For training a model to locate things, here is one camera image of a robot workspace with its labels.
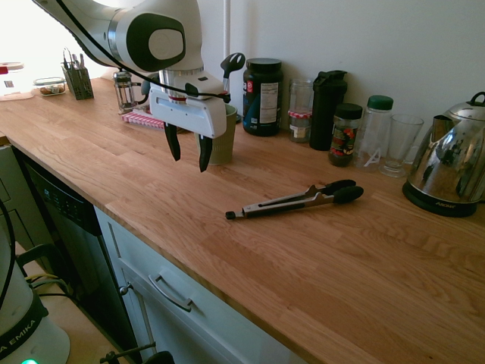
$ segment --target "drinking glass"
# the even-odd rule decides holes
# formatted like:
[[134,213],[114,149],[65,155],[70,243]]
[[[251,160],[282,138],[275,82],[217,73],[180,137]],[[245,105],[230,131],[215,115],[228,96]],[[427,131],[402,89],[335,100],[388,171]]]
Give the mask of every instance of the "drinking glass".
[[379,167],[381,173],[390,177],[406,176],[404,161],[423,124],[423,119],[412,115],[391,117],[386,163]]

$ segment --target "drawer handle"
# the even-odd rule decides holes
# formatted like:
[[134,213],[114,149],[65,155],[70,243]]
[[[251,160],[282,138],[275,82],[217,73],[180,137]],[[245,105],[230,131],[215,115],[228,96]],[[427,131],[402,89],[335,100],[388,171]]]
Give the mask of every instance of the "drawer handle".
[[171,294],[164,292],[157,284],[157,282],[160,281],[161,279],[162,279],[161,275],[158,275],[156,278],[153,278],[152,275],[149,275],[149,280],[150,282],[152,282],[153,287],[155,287],[155,289],[158,292],[160,292],[163,297],[165,297],[167,300],[172,302],[175,306],[183,309],[184,311],[187,311],[187,312],[192,311],[192,307],[190,306],[192,305],[192,300],[190,298],[187,298],[185,302],[180,302],[177,298],[175,298]]

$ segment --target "plastic container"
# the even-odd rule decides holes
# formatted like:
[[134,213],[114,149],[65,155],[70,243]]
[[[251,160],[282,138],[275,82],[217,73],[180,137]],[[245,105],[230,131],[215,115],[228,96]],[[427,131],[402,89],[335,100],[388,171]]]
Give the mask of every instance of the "plastic container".
[[280,131],[283,72],[281,61],[252,58],[246,61],[242,125],[250,134],[269,137]]
[[61,95],[66,92],[66,80],[62,77],[39,78],[33,85],[42,96]]
[[23,63],[0,63],[0,101],[28,99],[32,96],[32,79]]
[[355,137],[362,117],[362,107],[356,104],[339,104],[333,118],[333,137],[328,158],[337,167],[346,167],[352,160]]
[[354,164],[363,171],[376,171],[386,156],[390,118],[394,100],[388,96],[371,96],[355,141]]

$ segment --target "butcher block countertop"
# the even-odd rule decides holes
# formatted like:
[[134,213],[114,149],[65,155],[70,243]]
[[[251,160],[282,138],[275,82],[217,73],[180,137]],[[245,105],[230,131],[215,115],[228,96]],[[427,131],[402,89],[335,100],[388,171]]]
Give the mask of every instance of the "butcher block countertop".
[[[333,167],[325,152],[236,128],[233,160],[200,173],[193,134],[124,123],[114,87],[0,102],[11,144],[309,363],[484,363],[485,206],[444,218],[405,178]],[[226,211],[353,179],[364,195],[228,221]]]

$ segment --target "stainless steel kettle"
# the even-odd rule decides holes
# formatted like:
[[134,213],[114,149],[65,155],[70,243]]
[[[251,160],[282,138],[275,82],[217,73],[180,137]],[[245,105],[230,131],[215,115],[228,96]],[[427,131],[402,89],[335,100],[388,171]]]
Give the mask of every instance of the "stainless steel kettle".
[[[477,99],[483,96],[484,101]],[[415,205],[464,217],[485,191],[485,92],[433,120],[402,188]]]

